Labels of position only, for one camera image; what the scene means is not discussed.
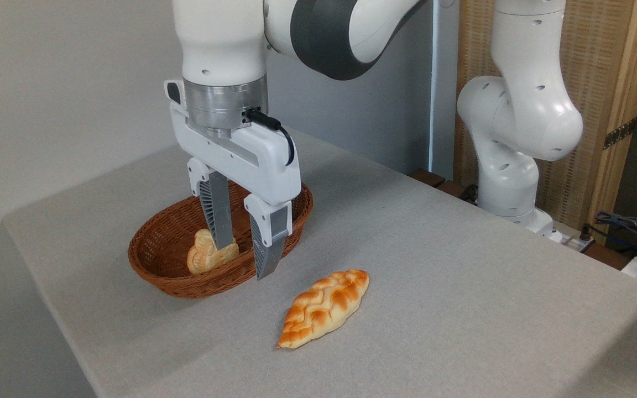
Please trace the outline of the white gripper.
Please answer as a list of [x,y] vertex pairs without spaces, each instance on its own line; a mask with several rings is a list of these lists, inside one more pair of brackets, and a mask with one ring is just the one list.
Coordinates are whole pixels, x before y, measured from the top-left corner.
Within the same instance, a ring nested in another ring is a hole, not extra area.
[[256,277],[272,274],[293,233],[290,201],[301,191],[301,175],[286,138],[244,115],[267,109],[267,81],[204,86],[167,80],[165,91],[176,139],[193,156],[187,162],[191,191],[200,199],[217,249],[233,243],[228,178],[254,194],[245,197],[244,206]]

